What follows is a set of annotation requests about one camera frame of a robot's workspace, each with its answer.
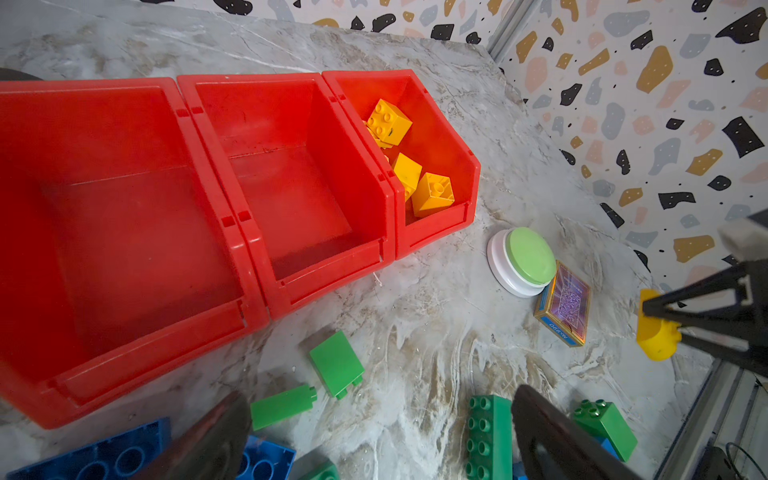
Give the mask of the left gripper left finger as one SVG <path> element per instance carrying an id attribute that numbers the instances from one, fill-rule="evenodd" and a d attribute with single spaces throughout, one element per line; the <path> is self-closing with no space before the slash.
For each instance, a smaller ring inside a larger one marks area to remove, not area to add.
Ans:
<path id="1" fill-rule="evenodd" d="M 234 391 L 134 479 L 235 479 L 251 426 L 247 399 Z"/>

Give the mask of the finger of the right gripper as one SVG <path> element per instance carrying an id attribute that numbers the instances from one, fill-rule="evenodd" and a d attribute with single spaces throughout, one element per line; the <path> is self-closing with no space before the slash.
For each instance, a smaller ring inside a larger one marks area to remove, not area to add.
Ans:
<path id="1" fill-rule="evenodd" d="M 701 296 L 731 290 L 734 303 L 691 312 L 679 304 Z M 757 375 L 767 375 L 767 261 L 751 260 L 732 265 L 703 280 L 646 300 L 643 312 L 680 324 L 684 344 Z M 738 350 L 684 333 L 684 328 L 698 328 L 747 342 Z"/>

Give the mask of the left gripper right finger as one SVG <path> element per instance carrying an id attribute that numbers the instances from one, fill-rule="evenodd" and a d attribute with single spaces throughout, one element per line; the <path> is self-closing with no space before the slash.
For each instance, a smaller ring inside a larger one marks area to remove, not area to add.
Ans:
<path id="1" fill-rule="evenodd" d="M 638 477 L 531 386 L 517 388 L 511 413 L 530 479 Z"/>

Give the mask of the green slanted lego brick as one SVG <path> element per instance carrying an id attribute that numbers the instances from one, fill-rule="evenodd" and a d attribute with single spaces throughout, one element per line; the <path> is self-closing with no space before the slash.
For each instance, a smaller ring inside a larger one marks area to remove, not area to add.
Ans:
<path id="1" fill-rule="evenodd" d="M 512 402 L 496 395 L 469 400 L 465 475 L 468 479 L 513 479 Z"/>

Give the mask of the green tall lego brick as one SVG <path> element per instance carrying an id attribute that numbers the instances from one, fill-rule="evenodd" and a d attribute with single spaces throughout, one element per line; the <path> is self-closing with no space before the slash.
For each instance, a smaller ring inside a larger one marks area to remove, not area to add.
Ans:
<path id="1" fill-rule="evenodd" d="M 310 411 L 317 398 L 316 388 L 304 384 L 255 401 L 250 405 L 252 430 L 260 431 Z"/>

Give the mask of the green small lego brick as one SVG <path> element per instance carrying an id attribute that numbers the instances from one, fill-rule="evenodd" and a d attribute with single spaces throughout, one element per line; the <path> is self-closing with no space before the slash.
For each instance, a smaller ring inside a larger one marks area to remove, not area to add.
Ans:
<path id="1" fill-rule="evenodd" d="M 350 386 L 359 386 L 365 369 L 344 332 L 338 331 L 309 352 L 331 396 L 343 399 Z"/>

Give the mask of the yellow lego pile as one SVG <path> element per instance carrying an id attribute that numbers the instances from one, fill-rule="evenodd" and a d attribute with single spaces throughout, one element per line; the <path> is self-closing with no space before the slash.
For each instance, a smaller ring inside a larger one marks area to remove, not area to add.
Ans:
<path id="1" fill-rule="evenodd" d="M 413 122 L 393 103 L 379 99 L 365 127 L 386 154 L 396 178 L 404 189 L 404 199 L 416 218 L 446 210 L 455 202 L 451 179 L 428 172 L 421 163 L 402 152 L 400 145 Z"/>

